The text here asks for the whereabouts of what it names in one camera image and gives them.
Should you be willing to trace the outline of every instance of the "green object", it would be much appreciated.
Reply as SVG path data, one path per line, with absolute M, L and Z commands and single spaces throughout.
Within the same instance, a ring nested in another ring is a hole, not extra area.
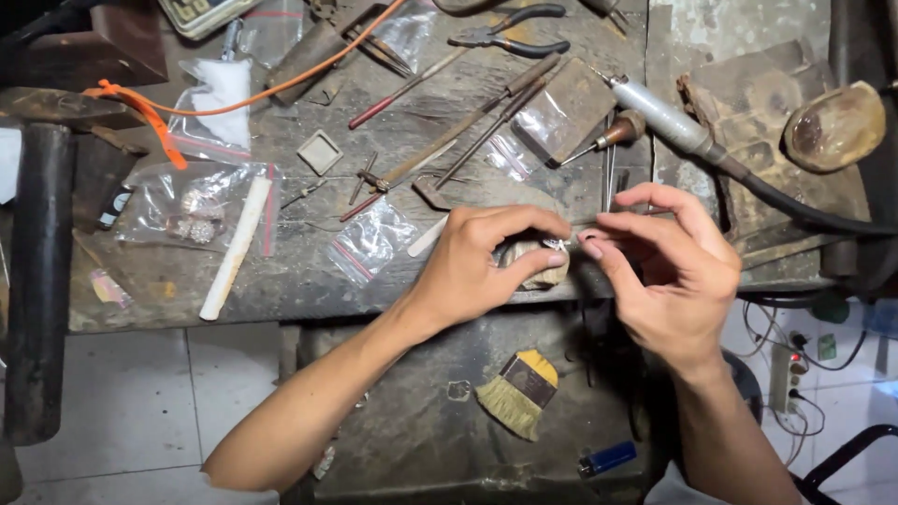
M 817 339 L 817 359 L 826 361 L 836 358 L 836 338 L 832 333 L 827 333 Z
M 815 300 L 809 310 L 813 317 L 824 323 L 842 324 L 848 320 L 851 305 L 844 297 L 828 291 Z

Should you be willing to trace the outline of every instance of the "black-handled pliers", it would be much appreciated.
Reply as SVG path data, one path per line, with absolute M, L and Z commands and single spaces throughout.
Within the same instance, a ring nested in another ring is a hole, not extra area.
M 556 4 L 535 4 L 529 5 L 522 9 L 518 9 L 509 14 L 504 20 L 495 26 L 479 26 L 477 28 L 468 28 L 458 35 L 449 38 L 449 44 L 453 46 L 462 46 L 465 48 L 486 48 L 488 46 L 499 46 L 504 50 L 523 56 L 524 58 L 545 58 L 551 53 L 563 53 L 570 49 L 570 42 L 567 40 L 557 42 L 548 46 L 534 46 L 524 44 L 517 40 L 510 40 L 507 37 L 499 35 L 502 30 L 506 30 L 515 26 L 521 21 L 538 17 L 564 17 L 567 11 L 564 5 Z

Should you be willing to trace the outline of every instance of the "orange cable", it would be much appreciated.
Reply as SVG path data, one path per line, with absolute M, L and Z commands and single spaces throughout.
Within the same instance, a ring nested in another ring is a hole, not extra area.
M 271 96 L 272 94 L 280 93 L 281 91 L 284 91 L 287 88 L 293 87 L 293 86 L 301 83 L 305 79 L 308 79 L 312 75 L 315 75 L 315 74 L 321 72 L 323 69 L 333 65 L 338 60 L 340 60 L 341 58 L 346 56 L 349 51 L 351 51 L 352 49 L 355 49 L 360 43 L 362 43 L 362 40 L 364 40 L 365 37 L 370 35 L 371 32 L 374 31 L 374 28 L 376 28 L 377 25 L 380 24 L 384 19 L 386 19 L 386 17 L 389 16 L 393 11 L 395 11 L 397 8 L 399 8 L 399 6 L 403 2 L 405 2 L 405 0 L 394 0 L 393 3 L 390 6 L 388 6 L 386 8 L 386 10 L 383 11 L 383 13 L 381 15 L 377 16 L 377 18 L 374 19 L 374 21 L 368 26 L 368 28 L 366 28 L 364 31 L 362 31 L 361 35 L 359 35 L 355 40 L 350 42 L 349 45 L 346 46 L 339 53 L 326 59 L 323 63 L 320 63 L 319 65 L 314 66 L 313 68 L 311 68 L 309 70 L 306 70 L 305 72 L 301 73 L 300 75 L 297 75 L 293 79 L 290 79 L 289 81 L 287 81 L 283 84 L 279 84 L 273 88 L 269 88 L 268 90 L 266 90 L 262 93 L 259 93 L 257 95 L 251 96 L 250 98 L 248 98 L 242 102 L 235 103 L 234 105 L 228 105 L 227 107 L 222 107 L 221 109 L 214 109 L 211 111 L 180 111 L 178 109 L 172 109 L 171 107 L 165 107 L 164 105 L 160 105 L 156 102 L 153 102 L 152 100 L 146 98 L 144 95 L 142 95 L 134 90 L 129 90 L 128 88 L 123 88 L 118 84 L 111 84 L 108 79 L 102 79 L 100 81 L 100 88 L 88 89 L 88 90 L 84 91 L 84 94 L 89 95 L 89 96 L 104 96 L 104 95 L 111 95 L 111 94 L 119 94 L 122 96 L 123 99 L 126 99 L 126 101 L 129 98 L 134 102 L 141 102 L 145 105 L 148 105 L 148 106 L 158 109 L 160 111 L 167 111 L 167 112 L 171 112 L 172 114 L 180 114 L 182 116 L 214 116 L 216 114 L 224 114 L 225 112 L 235 111 L 237 109 L 240 109 L 241 107 L 245 107 L 253 102 L 256 102 L 258 100 L 261 100 L 263 98 Z

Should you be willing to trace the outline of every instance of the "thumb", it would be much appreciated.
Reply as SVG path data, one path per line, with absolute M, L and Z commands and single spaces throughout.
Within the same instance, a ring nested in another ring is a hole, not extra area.
M 499 274 L 503 283 L 514 291 L 524 281 L 548 268 L 560 267 L 568 262 L 568 255 L 554 249 L 529 251 L 505 267 Z
M 633 271 L 633 267 L 614 244 L 590 238 L 583 242 L 583 251 L 599 262 L 602 271 L 611 281 L 618 299 L 639 297 L 644 293 L 645 287 Z

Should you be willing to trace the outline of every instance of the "white chalk stick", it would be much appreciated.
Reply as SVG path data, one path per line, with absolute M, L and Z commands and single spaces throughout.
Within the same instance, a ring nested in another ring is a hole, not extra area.
M 419 254 L 423 253 L 425 249 L 430 247 L 430 244 L 436 242 L 436 239 L 443 234 L 443 228 L 446 227 L 446 221 L 449 220 L 449 215 L 447 214 L 445 217 L 439 220 L 438 223 L 431 226 L 429 230 L 424 232 L 424 234 L 415 241 L 414 244 L 409 246 L 409 256 L 412 258 L 417 258 Z
M 225 306 L 225 300 L 231 292 L 233 279 L 237 277 L 237 271 L 243 263 L 243 258 L 250 250 L 252 236 L 256 234 L 256 226 L 259 225 L 259 218 L 262 216 L 262 210 L 265 209 L 265 201 L 269 197 L 270 188 L 271 181 L 264 177 L 256 177 L 252 180 L 250 194 L 246 196 L 246 203 L 243 204 L 243 210 L 240 213 L 240 221 L 237 222 L 237 230 L 233 234 L 231 245 L 228 246 L 227 252 L 224 254 L 221 266 L 218 267 L 218 273 L 216 279 L 212 281 L 209 294 L 206 295 L 206 303 L 199 311 L 200 318 L 206 321 L 218 319 L 218 313 Z

